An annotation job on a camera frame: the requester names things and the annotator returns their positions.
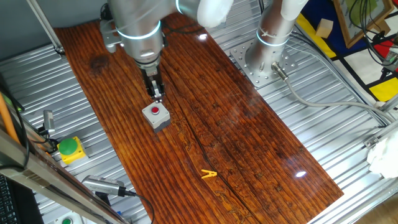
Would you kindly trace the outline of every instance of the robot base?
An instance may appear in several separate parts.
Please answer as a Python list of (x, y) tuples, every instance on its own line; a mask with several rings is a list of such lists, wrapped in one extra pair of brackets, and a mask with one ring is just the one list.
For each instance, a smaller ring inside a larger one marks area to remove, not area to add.
[[(231, 49), (230, 55), (235, 59), (236, 63), (243, 70), (244, 74), (249, 78), (250, 82), (255, 86), (256, 89), (259, 89), (266, 84), (273, 82), (276, 79), (280, 79), (276, 72), (259, 72), (255, 73), (250, 71), (248, 66), (246, 65), (246, 51), (249, 49), (249, 46), (253, 43), (253, 40), (247, 41), (241, 45), (238, 45)], [(295, 60), (287, 53), (286, 50), (283, 51), (282, 61), (280, 62), (280, 66), (286, 72), (286, 74), (291, 74), (298, 69), (298, 65)]]

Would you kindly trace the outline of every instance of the clothespin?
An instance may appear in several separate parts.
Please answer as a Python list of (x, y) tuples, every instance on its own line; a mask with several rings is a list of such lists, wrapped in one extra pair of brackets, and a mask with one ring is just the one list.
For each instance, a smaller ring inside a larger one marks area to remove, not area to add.
[(201, 177), (202, 179), (207, 178), (207, 177), (215, 177), (217, 176), (217, 172), (214, 171), (209, 171), (209, 170), (201, 170), (202, 172), (208, 173), (208, 175), (205, 175)]

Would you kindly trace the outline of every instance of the wooden table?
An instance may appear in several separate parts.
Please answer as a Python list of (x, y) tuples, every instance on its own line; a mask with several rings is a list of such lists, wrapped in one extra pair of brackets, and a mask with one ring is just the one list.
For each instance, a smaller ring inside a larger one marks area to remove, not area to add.
[[(120, 47), (106, 51), (98, 27), (57, 34), (156, 223), (306, 223), (343, 195), (216, 42), (198, 38), (206, 31), (168, 36), (160, 68), (172, 123), (155, 134), (141, 113), (152, 103), (141, 72)], [(218, 175), (201, 179), (201, 169)]]

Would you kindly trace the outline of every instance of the gray cable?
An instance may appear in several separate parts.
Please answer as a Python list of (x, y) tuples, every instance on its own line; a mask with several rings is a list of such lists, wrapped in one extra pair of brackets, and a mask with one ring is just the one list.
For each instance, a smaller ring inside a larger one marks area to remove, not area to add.
[(388, 119), (391, 123), (393, 123), (395, 121), (389, 115), (387, 115), (385, 112), (383, 112), (377, 108), (374, 108), (372, 106), (366, 105), (364, 103), (357, 103), (357, 102), (311, 103), (311, 102), (308, 102), (308, 101), (304, 100), (303, 98), (301, 98), (300, 96), (298, 96), (296, 91), (294, 91), (292, 84), (290, 84), (289, 79), (285, 80), (285, 83), (286, 83), (287, 87), (290, 89), (290, 91), (292, 92), (292, 94), (299, 100), (299, 102), (301, 102), (307, 106), (313, 106), (313, 107), (328, 107), (328, 106), (342, 106), (342, 105), (358, 106), (358, 107), (362, 107), (362, 108), (374, 111), (375, 113)]

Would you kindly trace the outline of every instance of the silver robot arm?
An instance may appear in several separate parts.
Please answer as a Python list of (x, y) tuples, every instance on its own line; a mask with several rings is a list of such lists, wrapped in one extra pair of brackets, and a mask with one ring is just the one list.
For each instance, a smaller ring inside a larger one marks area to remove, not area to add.
[(285, 44), (307, 2), (308, 0), (273, 0), (262, 13), (256, 38), (245, 55), (248, 69), (255, 76), (270, 76), (273, 63), (283, 68)]
[(201, 26), (215, 27), (225, 21), (233, 0), (108, 0), (116, 30), (101, 21), (101, 32), (109, 52), (121, 44), (141, 69), (146, 90), (155, 101), (165, 95), (160, 75), (160, 52), (164, 46), (160, 20), (179, 12)]

